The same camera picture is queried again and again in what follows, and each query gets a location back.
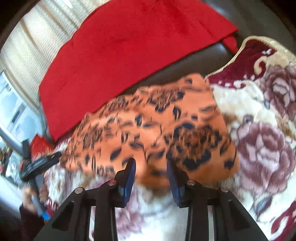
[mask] beige striped curtain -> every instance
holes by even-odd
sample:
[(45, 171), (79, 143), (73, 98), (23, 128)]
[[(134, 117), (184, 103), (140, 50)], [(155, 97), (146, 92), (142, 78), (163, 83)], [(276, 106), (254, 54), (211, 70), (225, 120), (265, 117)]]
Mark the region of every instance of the beige striped curtain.
[(35, 111), (38, 87), (61, 46), (84, 19), (108, 0), (41, 0), (14, 28), (0, 53), (0, 68)]

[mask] black handheld tool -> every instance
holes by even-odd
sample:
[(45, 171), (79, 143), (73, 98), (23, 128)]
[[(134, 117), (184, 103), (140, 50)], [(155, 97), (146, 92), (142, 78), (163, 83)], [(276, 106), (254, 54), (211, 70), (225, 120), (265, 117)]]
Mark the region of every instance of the black handheld tool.
[(227, 188), (206, 188), (189, 179), (175, 161), (167, 161), (173, 198), (179, 208), (188, 207), (185, 241), (208, 241), (207, 206), (213, 207), (215, 241), (267, 241), (264, 233)]
[(124, 208), (129, 202), (135, 173), (136, 161), (130, 158), (124, 170), (99, 188), (76, 188), (34, 241), (88, 240), (92, 206), (96, 206), (94, 240), (117, 241), (115, 207)]
[(39, 198), (39, 188), (40, 185), (43, 183), (43, 177), (41, 175), (50, 167), (57, 164), (62, 154), (60, 152), (56, 152), (55, 154), (41, 157), (38, 160), (32, 162), (29, 142), (26, 140), (23, 141), (22, 144), (24, 160), (22, 166), (20, 167), (20, 178), (23, 182), (28, 183), (37, 193), (37, 196), (32, 197), (32, 202), (34, 204), (34, 207), (36, 208), (38, 216), (43, 217), (44, 220), (49, 220), (49, 216), (46, 213), (45, 206), (42, 202), (40, 202)]

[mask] red cloth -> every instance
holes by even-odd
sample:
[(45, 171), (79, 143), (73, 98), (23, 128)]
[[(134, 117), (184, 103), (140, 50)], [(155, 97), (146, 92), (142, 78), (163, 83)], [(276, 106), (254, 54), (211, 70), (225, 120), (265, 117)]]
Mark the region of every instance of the red cloth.
[(50, 134), (57, 140), (86, 112), (236, 31), (230, 21), (197, 0), (104, 4), (60, 49), (39, 87)]

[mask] silver screw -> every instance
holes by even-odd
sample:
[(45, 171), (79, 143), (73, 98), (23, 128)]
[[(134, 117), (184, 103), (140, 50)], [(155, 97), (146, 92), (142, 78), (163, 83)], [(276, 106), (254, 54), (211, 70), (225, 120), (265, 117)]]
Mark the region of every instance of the silver screw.
[(76, 193), (76, 194), (79, 194), (79, 193), (82, 193), (83, 192), (83, 188), (76, 188), (75, 190), (74, 190), (74, 192)]
[(228, 188), (225, 188), (225, 187), (221, 187), (221, 191), (222, 191), (222, 192), (228, 192), (229, 189), (228, 189)]
[(117, 183), (117, 182), (116, 182), (116, 180), (114, 180), (114, 179), (108, 181), (108, 185), (109, 185), (109, 186), (114, 186), (114, 185), (116, 185), (116, 183)]
[(187, 185), (189, 186), (194, 186), (195, 185), (195, 181), (192, 179), (187, 180)]

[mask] person's arm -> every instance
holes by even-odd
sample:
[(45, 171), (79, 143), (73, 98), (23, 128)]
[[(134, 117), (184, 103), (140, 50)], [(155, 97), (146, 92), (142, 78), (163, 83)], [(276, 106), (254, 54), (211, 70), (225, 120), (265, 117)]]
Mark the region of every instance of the person's arm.
[[(40, 200), (45, 202), (48, 199), (47, 186), (43, 185), (39, 191)], [(37, 216), (31, 196), (36, 195), (30, 187), (22, 191), (23, 204), (20, 207), (21, 224), (22, 224), (22, 241), (33, 241), (36, 235), (44, 226), (43, 218)]]

